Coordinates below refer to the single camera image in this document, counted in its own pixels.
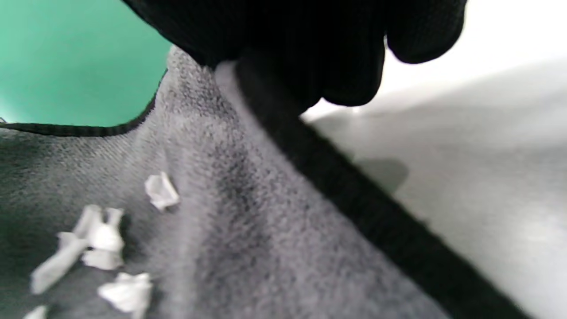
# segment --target white paper scrap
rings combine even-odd
[[[92,230],[98,228],[98,225],[103,222],[102,211],[100,206],[86,205],[77,225],[73,228],[73,233],[78,238],[89,239]]]
[[[31,291],[39,295],[57,283],[79,259],[88,241],[73,233],[59,233],[59,250],[39,265],[31,274]]]
[[[120,236],[120,219],[124,211],[107,208],[108,222],[94,223],[90,229],[89,246],[93,250],[85,251],[82,261],[89,267],[102,270],[115,270],[124,264],[122,248],[124,240]]]
[[[23,319],[45,319],[47,318],[47,306],[39,306],[28,312]]]
[[[166,173],[150,175],[144,183],[146,194],[150,197],[150,202],[158,210],[164,211],[165,208],[179,204],[179,194]]]
[[[132,276],[121,272],[113,283],[100,286],[98,294],[116,309],[132,313],[132,319],[143,319],[150,305],[152,286],[148,273]]]

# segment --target gray cloth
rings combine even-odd
[[[215,79],[172,48],[155,109],[127,134],[0,129],[0,317],[42,303],[50,319],[128,317],[96,295],[116,272],[80,262],[29,293],[56,233],[98,204],[125,209],[121,271],[154,278],[147,318],[446,318],[296,171],[232,72],[224,65]],[[143,189],[160,171],[181,196],[165,213]]]

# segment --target green background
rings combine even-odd
[[[124,123],[155,92],[168,48],[120,0],[0,0],[0,117]]]

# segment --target gloved hand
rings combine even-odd
[[[387,46],[402,62],[449,50],[466,0],[123,0],[201,65],[246,52],[270,56],[300,105],[369,102]]]

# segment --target black fabric edge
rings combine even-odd
[[[463,27],[464,27],[464,11],[462,16],[460,17],[459,24],[457,26],[457,29],[455,30],[455,33],[446,43],[443,43],[444,46],[440,48],[435,48],[430,52],[424,52],[418,54],[416,56],[403,56],[402,54],[398,56],[396,54],[395,48],[390,48],[390,49],[392,50],[396,58],[400,60],[400,62],[407,64],[421,64],[421,63],[429,62],[431,60],[435,60],[438,57],[441,57],[456,44],[456,42],[460,39],[461,34],[463,33]]]
[[[167,71],[161,77],[158,87],[161,84],[161,80],[165,76]],[[58,124],[36,124],[36,123],[6,123],[0,124],[0,128],[12,129],[15,131],[40,134],[47,136],[56,137],[108,137],[126,134],[134,129],[136,129],[140,124],[142,124],[148,114],[155,107],[155,97],[157,93],[154,93],[151,100],[146,105],[146,108],[134,119],[120,125],[115,125],[112,127],[98,127],[98,126],[86,126],[86,125],[58,125]]]
[[[257,60],[244,56],[236,66],[238,85],[249,110],[295,168],[368,241],[453,319],[529,318],[329,141],[305,125],[294,112],[295,102],[285,92],[273,90],[281,86],[270,84],[270,71],[258,68]]]

